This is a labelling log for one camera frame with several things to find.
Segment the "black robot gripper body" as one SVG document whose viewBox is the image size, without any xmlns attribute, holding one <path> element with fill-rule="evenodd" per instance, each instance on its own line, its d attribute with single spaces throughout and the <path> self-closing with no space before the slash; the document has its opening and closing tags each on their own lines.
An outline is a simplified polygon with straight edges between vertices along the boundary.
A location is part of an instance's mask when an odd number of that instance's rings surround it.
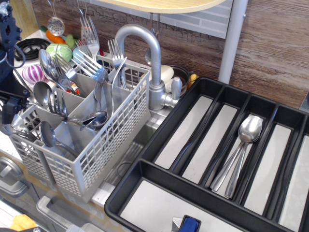
<svg viewBox="0 0 309 232">
<path fill-rule="evenodd" d="M 11 72 L 0 83 L 2 106 L 2 124 L 11 124 L 13 118 L 28 105 L 30 92 L 22 86 Z"/>
</svg>

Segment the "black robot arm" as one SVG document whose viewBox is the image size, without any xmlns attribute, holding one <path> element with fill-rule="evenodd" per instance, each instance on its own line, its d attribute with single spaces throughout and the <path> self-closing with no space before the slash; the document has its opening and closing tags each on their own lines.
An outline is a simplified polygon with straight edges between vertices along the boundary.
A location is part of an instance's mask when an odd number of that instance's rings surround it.
<svg viewBox="0 0 309 232">
<path fill-rule="evenodd" d="M 26 109 L 30 91 L 14 76 L 14 55 L 19 49 L 21 28 L 15 24 L 13 8 L 8 0 L 0 2 L 0 101 L 2 124 L 11 124 L 22 109 Z"/>
</svg>

